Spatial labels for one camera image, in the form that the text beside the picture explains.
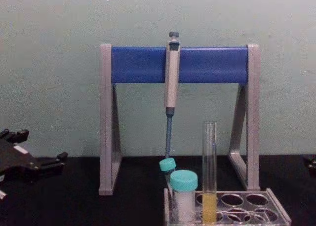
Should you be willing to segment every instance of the yellow liquid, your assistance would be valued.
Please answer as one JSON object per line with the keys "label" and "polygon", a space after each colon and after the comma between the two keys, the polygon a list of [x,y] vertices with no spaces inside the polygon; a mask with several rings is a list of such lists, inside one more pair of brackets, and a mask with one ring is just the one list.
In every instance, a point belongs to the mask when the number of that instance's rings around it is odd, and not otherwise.
{"label": "yellow liquid", "polygon": [[203,224],[210,224],[216,222],[216,194],[203,194]]}

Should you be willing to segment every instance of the micropipette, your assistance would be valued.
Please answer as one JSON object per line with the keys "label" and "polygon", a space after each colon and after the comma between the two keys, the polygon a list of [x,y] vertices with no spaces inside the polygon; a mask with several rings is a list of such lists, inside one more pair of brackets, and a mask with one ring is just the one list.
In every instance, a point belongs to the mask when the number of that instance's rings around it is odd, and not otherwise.
{"label": "micropipette", "polygon": [[178,92],[179,80],[179,64],[180,64],[180,42],[179,33],[170,32],[169,41],[166,48],[166,71],[165,71],[165,90],[164,90],[164,106],[167,116],[167,132],[166,132],[166,158],[170,156],[171,127],[174,109],[176,107],[176,99]]}

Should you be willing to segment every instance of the plastic vial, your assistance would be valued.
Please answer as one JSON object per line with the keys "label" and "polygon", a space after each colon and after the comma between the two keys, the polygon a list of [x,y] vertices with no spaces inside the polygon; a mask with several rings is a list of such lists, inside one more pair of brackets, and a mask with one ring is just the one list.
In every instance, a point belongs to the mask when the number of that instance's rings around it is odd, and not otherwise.
{"label": "plastic vial", "polygon": [[203,224],[216,222],[216,122],[203,124],[202,154]]}
{"label": "plastic vial", "polygon": [[159,162],[159,166],[161,171],[164,173],[164,176],[166,177],[168,190],[172,198],[172,189],[170,187],[170,174],[175,171],[176,162],[174,161],[174,158],[165,158]]}
{"label": "plastic vial", "polygon": [[191,222],[195,219],[195,190],[198,176],[189,170],[177,170],[170,175],[173,189],[173,210],[179,222]]}

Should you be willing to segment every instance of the test tube rack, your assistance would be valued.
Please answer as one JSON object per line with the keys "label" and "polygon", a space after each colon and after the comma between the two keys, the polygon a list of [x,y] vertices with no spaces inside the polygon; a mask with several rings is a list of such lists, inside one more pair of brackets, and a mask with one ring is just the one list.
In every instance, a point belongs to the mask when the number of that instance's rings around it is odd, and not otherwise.
{"label": "test tube rack", "polygon": [[[202,226],[202,192],[196,191],[195,220],[180,223],[168,189],[164,189],[166,226]],[[271,189],[266,191],[218,191],[217,226],[290,226],[291,219]]]}
{"label": "test tube rack", "polygon": [[[121,163],[116,83],[164,83],[166,47],[100,46],[100,195],[112,195]],[[182,47],[180,83],[238,83],[229,159],[246,190],[259,187],[259,46]],[[246,162],[240,155],[246,120]]]}

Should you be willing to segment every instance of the teal cap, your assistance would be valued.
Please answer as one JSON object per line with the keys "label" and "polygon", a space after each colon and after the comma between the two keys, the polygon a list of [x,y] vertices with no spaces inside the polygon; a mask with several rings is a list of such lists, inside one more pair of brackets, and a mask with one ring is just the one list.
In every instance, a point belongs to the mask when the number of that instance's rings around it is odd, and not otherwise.
{"label": "teal cap", "polygon": [[198,188],[198,176],[189,170],[174,171],[170,175],[170,185],[176,191],[193,191]]}
{"label": "teal cap", "polygon": [[165,158],[159,162],[159,166],[162,172],[170,171],[176,167],[174,158]]}

